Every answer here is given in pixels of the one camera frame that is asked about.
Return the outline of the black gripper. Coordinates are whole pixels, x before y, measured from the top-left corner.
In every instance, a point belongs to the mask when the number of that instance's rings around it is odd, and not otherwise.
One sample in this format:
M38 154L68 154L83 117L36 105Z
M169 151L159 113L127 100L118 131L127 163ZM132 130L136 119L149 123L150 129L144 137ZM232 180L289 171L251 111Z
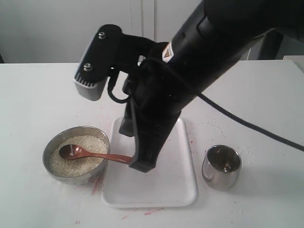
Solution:
M142 67L119 133L135 137L135 154L129 168L147 173L156 167L160 151L181 110L195 98L174 75L196 86L197 67L194 60L164 63L151 58L144 61Z

